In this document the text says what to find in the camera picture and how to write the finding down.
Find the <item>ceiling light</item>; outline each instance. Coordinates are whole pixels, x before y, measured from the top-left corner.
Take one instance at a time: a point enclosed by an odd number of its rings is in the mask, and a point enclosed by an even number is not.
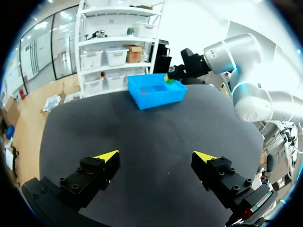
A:
[[[47,27],[48,22],[47,21],[43,21],[39,24],[37,24],[34,29],[40,29],[40,28],[46,28]]]

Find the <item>black table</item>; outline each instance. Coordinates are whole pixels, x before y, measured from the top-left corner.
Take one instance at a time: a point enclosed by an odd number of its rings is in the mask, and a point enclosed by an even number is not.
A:
[[[191,169],[193,150],[225,156],[253,178],[263,139],[211,86],[190,85],[181,103],[140,111],[117,92],[51,111],[40,150],[40,178],[59,185],[85,156],[120,150],[121,167],[80,213],[113,227],[224,226],[231,211]]]

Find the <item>red object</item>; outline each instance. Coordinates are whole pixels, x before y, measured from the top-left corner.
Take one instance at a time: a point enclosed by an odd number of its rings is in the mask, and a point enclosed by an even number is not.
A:
[[[24,94],[22,88],[19,89],[19,93],[20,93],[21,99],[22,99],[22,100],[25,99],[25,94]]]

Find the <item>white storage bin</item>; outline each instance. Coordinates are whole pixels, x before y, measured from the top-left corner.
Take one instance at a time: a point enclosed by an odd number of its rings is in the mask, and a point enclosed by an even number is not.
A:
[[[102,53],[103,51],[96,51],[96,50],[84,51],[83,54],[81,55],[82,68],[84,70],[90,70],[90,69],[101,67]]]
[[[105,50],[109,66],[124,65],[126,63],[127,52],[124,47],[112,47]]]
[[[140,70],[138,68],[128,68],[128,69],[123,69],[124,73],[127,76],[134,76],[134,75],[143,75],[145,74],[143,70]]]
[[[81,99],[81,92],[75,92],[65,97],[64,103],[69,103],[74,100]]]
[[[99,72],[87,74],[84,76],[85,93],[87,95],[94,95],[103,91],[104,78]]]
[[[107,79],[109,90],[115,90],[123,88],[126,74],[121,70],[111,70],[106,72],[105,77]]]
[[[110,6],[130,6],[131,1],[130,0],[109,0]]]
[[[134,36],[141,38],[156,38],[157,26],[146,23],[135,23]]]

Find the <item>blue object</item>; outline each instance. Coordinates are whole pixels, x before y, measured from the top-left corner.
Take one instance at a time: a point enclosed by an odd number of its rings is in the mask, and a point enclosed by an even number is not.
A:
[[[164,77],[165,74],[128,77],[128,91],[140,110],[183,100],[187,88],[178,81],[168,85]]]
[[[8,140],[10,140],[13,136],[14,136],[14,132],[15,132],[15,128],[14,128],[14,126],[9,126],[8,127],[8,130],[6,131],[6,138],[8,139]]]

